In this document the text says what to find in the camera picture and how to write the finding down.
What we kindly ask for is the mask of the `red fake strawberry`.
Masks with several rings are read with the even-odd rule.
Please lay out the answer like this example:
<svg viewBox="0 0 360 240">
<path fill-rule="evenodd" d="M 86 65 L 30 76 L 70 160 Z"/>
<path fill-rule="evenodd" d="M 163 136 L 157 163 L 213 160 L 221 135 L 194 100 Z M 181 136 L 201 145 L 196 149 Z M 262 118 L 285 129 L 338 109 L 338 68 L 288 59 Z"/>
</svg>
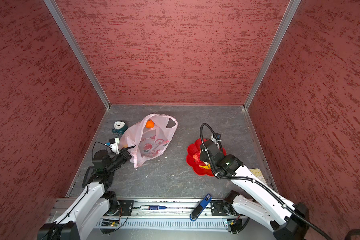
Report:
<svg viewBox="0 0 360 240">
<path fill-rule="evenodd" d="M 201 153 L 193 154 L 193 159 L 197 164 L 200 164 L 202 162 L 201 159 L 200 159 L 200 155 L 201 155 Z"/>
</svg>

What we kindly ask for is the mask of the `orange fake tangerine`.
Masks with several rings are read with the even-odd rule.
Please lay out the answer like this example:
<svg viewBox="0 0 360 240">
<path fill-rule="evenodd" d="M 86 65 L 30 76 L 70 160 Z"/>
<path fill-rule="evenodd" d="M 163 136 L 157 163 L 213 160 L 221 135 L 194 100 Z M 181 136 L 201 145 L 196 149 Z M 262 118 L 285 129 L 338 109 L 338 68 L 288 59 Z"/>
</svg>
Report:
<svg viewBox="0 0 360 240">
<path fill-rule="evenodd" d="M 154 123 L 152 120 L 148 120 L 148 121 L 146 122 L 145 127 L 146 127 L 147 129 L 152 129 L 152 128 L 155 127 L 155 123 Z"/>
</svg>

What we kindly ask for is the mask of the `yellow fake banana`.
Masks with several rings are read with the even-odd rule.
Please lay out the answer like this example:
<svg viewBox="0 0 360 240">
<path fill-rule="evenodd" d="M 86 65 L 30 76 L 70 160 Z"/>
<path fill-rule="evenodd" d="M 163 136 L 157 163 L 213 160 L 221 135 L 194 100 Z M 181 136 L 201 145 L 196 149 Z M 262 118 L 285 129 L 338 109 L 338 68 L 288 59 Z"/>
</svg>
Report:
<svg viewBox="0 0 360 240">
<path fill-rule="evenodd" d="M 206 169 L 206 170 L 210 170 L 211 166 L 209 164 L 207 165 L 199 165 L 200 168 Z"/>
</svg>

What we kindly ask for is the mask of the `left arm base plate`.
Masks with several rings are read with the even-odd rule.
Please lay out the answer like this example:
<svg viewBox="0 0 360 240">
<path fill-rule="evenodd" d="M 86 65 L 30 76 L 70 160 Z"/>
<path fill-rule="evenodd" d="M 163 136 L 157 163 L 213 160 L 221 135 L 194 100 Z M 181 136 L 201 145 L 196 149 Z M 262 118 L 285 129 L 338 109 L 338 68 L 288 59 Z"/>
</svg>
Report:
<svg viewBox="0 0 360 240">
<path fill-rule="evenodd" d="M 134 200 L 118 200 L 117 216 L 130 216 L 134 207 Z"/>
</svg>

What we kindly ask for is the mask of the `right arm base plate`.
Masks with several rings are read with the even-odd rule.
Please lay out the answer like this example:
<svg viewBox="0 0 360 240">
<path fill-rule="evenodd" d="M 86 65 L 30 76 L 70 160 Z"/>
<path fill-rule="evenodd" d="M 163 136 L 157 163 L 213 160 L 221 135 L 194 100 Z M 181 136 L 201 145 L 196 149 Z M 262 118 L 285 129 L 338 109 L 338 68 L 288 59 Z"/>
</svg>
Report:
<svg viewBox="0 0 360 240">
<path fill-rule="evenodd" d="M 212 216 L 214 217 L 228 216 L 224 208 L 224 202 L 222 200 L 212 200 L 210 204 L 211 204 Z"/>
</svg>

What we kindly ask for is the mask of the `pink plastic bag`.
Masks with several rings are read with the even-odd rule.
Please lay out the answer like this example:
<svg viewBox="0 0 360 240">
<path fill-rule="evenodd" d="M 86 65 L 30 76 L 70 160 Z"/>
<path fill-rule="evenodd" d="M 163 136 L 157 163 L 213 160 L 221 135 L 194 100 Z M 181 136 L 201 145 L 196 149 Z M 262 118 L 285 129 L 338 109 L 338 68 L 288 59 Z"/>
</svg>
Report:
<svg viewBox="0 0 360 240">
<path fill-rule="evenodd" d="M 155 123 L 154 128 L 145 127 L 148 120 Z M 139 168 L 148 160 L 157 158 L 165 152 L 177 128 L 178 122 L 172 116 L 150 114 L 124 132 L 119 148 L 135 146 L 129 150 L 132 155 L 130 162 L 135 168 Z"/>
</svg>

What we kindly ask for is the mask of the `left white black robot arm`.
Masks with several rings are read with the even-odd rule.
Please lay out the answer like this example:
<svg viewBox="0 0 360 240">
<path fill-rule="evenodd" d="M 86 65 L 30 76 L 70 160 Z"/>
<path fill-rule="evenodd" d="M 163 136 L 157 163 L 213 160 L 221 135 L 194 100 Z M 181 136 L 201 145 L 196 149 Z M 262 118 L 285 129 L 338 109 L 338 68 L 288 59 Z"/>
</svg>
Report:
<svg viewBox="0 0 360 240">
<path fill-rule="evenodd" d="M 115 192 L 109 192 L 114 173 L 128 162 L 132 155 L 122 148 L 112 156 L 108 150 L 93 155 L 93 166 L 87 169 L 83 180 L 84 190 L 70 207 L 53 223 L 44 224 L 37 235 L 38 240 L 85 240 L 103 216 L 131 216 L 133 201 L 119 202 Z"/>
</svg>

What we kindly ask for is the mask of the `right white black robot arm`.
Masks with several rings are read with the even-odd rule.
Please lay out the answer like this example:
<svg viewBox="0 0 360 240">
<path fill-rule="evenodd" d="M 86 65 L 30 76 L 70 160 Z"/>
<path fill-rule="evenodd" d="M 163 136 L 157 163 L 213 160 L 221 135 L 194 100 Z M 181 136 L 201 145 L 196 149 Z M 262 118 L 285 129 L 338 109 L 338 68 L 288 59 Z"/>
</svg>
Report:
<svg viewBox="0 0 360 240">
<path fill-rule="evenodd" d="M 303 219 L 309 211 L 304 204 L 296 205 L 280 196 L 237 157 L 225 155 L 212 140 L 202 142 L 200 149 L 200 159 L 210 164 L 217 178 L 231 181 L 252 197 L 249 200 L 231 191 L 224 199 L 227 211 L 249 217 L 270 230 L 277 240 L 305 239 L 309 226 Z"/>
</svg>

